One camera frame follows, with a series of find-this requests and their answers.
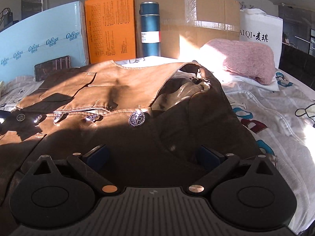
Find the cartoon print bed sheet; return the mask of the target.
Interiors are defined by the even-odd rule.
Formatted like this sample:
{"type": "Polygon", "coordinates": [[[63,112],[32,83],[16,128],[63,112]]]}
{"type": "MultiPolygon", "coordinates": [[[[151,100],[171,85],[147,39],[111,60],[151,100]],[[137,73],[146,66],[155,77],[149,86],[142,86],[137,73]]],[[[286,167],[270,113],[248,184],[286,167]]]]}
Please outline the cartoon print bed sheet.
{"type": "Polygon", "coordinates": [[[125,186],[99,193],[67,163],[40,156],[8,200],[9,235],[314,235],[314,104],[280,75],[279,92],[221,84],[260,154],[210,193],[125,186]]]}

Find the black leather sofa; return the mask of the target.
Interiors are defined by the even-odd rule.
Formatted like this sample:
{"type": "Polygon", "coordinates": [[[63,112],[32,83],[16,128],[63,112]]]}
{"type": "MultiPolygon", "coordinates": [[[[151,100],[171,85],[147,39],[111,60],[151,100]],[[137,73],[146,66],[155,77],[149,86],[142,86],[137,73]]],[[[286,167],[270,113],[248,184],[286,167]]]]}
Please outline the black leather sofa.
{"type": "Polygon", "coordinates": [[[282,44],[279,68],[314,90],[314,56],[282,44]]]}

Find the brown leather vest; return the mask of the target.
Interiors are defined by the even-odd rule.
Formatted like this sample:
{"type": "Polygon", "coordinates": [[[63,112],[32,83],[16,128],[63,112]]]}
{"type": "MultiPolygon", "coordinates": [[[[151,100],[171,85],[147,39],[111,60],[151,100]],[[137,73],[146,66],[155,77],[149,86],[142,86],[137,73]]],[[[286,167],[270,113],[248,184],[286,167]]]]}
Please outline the brown leather vest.
{"type": "Polygon", "coordinates": [[[62,160],[99,145],[110,154],[100,173],[119,188],[188,187],[206,174],[201,146],[241,159],[260,154],[220,82],[196,62],[60,70],[1,124],[1,235],[17,228],[8,200],[40,156],[62,160]]]}

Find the large cardboard box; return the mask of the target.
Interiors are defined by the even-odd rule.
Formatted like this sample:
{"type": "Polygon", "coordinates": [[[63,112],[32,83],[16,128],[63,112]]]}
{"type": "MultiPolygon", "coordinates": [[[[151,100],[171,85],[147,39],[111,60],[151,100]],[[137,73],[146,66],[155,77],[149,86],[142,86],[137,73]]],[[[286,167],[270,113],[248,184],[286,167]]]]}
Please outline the large cardboard box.
{"type": "Polygon", "coordinates": [[[138,57],[143,56],[142,2],[159,4],[161,56],[184,59],[210,40],[239,40],[240,6],[236,0],[134,0],[138,57]]]}

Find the blue thermos bottle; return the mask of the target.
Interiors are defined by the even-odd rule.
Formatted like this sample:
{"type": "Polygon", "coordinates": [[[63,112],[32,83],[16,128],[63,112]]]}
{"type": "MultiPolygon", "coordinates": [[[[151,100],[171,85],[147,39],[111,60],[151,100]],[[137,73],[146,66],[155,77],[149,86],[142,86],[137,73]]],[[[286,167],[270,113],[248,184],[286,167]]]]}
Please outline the blue thermos bottle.
{"type": "Polygon", "coordinates": [[[145,1],[140,4],[141,44],[143,57],[161,55],[159,3],[145,1]]]}

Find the pink knitted sweater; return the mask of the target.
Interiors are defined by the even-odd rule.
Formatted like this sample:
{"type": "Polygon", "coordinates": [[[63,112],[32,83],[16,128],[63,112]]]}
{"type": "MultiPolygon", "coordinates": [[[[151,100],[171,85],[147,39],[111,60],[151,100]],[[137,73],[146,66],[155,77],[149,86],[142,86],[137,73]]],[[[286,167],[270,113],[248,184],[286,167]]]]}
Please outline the pink knitted sweater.
{"type": "Polygon", "coordinates": [[[262,85],[270,85],[275,76],[273,51],[262,43],[210,40],[199,49],[199,62],[210,71],[225,71],[262,85]]]}

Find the orange box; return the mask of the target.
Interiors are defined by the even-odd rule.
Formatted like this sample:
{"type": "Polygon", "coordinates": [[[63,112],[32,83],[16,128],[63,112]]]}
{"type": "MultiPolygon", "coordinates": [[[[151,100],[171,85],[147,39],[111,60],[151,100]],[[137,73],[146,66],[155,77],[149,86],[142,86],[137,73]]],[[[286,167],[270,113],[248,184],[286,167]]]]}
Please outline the orange box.
{"type": "Polygon", "coordinates": [[[136,58],[134,0],[86,0],[84,5],[90,62],[136,58]]]}

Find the white folded cloth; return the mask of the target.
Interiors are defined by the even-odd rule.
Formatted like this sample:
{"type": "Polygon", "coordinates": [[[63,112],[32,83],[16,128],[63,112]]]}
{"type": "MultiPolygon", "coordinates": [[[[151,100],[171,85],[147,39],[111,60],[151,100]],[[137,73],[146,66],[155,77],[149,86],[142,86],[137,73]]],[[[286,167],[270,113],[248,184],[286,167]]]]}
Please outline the white folded cloth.
{"type": "Polygon", "coordinates": [[[262,85],[259,82],[255,81],[251,78],[246,78],[242,76],[233,76],[225,72],[224,74],[220,74],[218,72],[214,73],[214,76],[223,84],[228,84],[231,82],[244,82],[248,83],[252,86],[264,89],[266,91],[279,92],[279,87],[276,81],[276,78],[273,77],[270,85],[262,85]]]}

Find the white shopping bag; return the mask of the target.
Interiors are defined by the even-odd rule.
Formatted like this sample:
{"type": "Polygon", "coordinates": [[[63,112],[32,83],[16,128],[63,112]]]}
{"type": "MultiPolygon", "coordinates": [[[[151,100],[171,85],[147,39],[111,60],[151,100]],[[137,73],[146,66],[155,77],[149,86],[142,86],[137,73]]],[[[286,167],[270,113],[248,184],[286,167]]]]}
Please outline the white shopping bag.
{"type": "Polygon", "coordinates": [[[283,36],[283,19],[268,15],[261,9],[240,10],[240,41],[268,45],[279,68],[283,36]]]}

